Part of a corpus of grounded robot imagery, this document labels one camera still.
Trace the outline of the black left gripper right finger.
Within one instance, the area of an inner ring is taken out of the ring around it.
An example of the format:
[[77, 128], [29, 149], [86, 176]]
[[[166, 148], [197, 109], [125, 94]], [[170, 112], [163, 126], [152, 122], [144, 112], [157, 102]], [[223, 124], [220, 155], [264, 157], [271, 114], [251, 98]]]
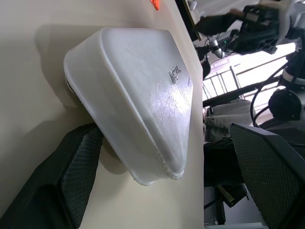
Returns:
[[305, 160], [281, 136], [232, 123], [245, 185], [270, 229], [305, 227]]

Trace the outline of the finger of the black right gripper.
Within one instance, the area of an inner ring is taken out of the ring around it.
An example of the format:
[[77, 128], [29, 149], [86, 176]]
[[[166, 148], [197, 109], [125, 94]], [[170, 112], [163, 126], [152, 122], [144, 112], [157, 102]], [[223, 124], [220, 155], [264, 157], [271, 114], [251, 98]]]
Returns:
[[194, 26], [194, 31], [205, 36], [213, 36], [226, 32], [228, 28], [239, 19], [244, 18], [244, 13], [240, 10], [231, 9], [224, 15], [213, 15], [201, 17]]

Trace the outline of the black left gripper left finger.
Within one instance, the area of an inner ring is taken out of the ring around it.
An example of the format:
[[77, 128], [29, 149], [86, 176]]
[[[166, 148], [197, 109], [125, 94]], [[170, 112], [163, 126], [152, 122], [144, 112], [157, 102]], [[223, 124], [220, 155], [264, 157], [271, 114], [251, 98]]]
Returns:
[[103, 134], [95, 123], [65, 135], [0, 219], [2, 229], [78, 229], [96, 178]]

